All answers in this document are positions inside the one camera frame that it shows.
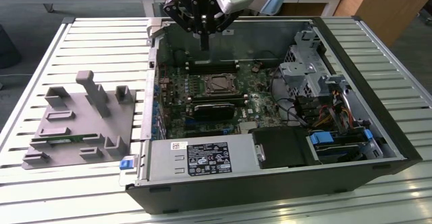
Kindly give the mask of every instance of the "plastic mount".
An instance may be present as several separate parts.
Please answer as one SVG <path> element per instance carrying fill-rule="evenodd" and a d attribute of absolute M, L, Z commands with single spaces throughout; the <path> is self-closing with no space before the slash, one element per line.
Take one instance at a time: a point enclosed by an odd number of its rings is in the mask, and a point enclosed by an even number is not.
<path fill-rule="evenodd" d="M 62 86 L 48 89 L 50 105 L 24 155 L 24 169 L 120 161 L 130 153 L 135 90 L 118 86 L 106 92 L 92 71 L 79 71 L 76 82 L 87 93 L 70 94 Z"/>

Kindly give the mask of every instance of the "slatted metal platform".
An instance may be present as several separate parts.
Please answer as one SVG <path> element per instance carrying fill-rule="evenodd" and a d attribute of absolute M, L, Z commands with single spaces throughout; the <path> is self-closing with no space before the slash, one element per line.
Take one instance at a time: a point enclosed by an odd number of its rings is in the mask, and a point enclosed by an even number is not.
<path fill-rule="evenodd" d="M 79 70 L 106 90 L 138 90 L 132 149 L 139 150 L 148 68 L 147 18 L 63 24 L 0 134 L 0 223 L 419 223 L 432 221 L 432 99 L 363 22 L 326 18 L 338 40 L 424 161 L 350 193 L 151 216 L 119 185 L 119 163 L 23 170 L 50 86 L 84 92 Z M 338 65 L 328 59 L 339 71 Z"/>

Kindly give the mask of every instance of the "power supply label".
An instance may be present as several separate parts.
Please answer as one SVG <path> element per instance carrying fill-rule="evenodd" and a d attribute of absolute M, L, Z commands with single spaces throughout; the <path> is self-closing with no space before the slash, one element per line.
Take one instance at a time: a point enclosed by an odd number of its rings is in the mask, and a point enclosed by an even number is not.
<path fill-rule="evenodd" d="M 188 145 L 188 173 L 202 176 L 232 172 L 228 143 Z"/>

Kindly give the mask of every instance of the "blue tab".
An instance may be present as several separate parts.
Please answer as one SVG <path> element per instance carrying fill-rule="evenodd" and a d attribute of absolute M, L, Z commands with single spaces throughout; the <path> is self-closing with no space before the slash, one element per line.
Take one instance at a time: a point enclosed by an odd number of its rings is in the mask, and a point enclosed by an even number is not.
<path fill-rule="evenodd" d="M 120 161 L 120 170 L 134 169 L 134 159 Z"/>
<path fill-rule="evenodd" d="M 371 141 L 374 139 L 374 135 L 372 135 L 371 130 L 370 129 L 366 129 L 364 130 L 364 134 L 366 134 L 367 139 Z"/>
<path fill-rule="evenodd" d="M 332 134 L 328 131 L 323 131 L 323 132 L 315 132 L 312 134 L 312 136 L 316 138 L 316 143 L 332 143 L 334 141 L 334 137 Z"/>
<path fill-rule="evenodd" d="M 310 138 L 312 141 L 312 145 L 318 144 L 318 139 L 316 139 L 315 135 L 311 135 Z"/>

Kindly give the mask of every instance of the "green circuit board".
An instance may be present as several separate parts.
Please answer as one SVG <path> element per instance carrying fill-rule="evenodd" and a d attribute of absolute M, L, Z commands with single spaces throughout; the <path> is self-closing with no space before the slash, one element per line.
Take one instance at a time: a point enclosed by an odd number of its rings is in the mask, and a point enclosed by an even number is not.
<path fill-rule="evenodd" d="M 163 104 L 166 109 L 167 138 L 179 139 L 199 132 L 223 132 L 224 135 L 240 134 L 239 124 L 255 122 L 256 127 L 278 126 L 283 124 L 279 111 L 268 92 L 268 69 L 252 72 L 256 66 L 254 62 L 239 63 L 238 73 L 228 74 L 235 78 L 235 87 L 239 92 L 246 93 L 246 107 L 236 107 L 235 116 L 230 120 L 200 122 L 188 116 L 188 97 L 191 94 L 200 96 L 206 94 L 206 77 L 215 75 L 190 75 L 184 68 L 167 68 L 162 71 L 162 81 L 167 82 L 163 91 Z"/>

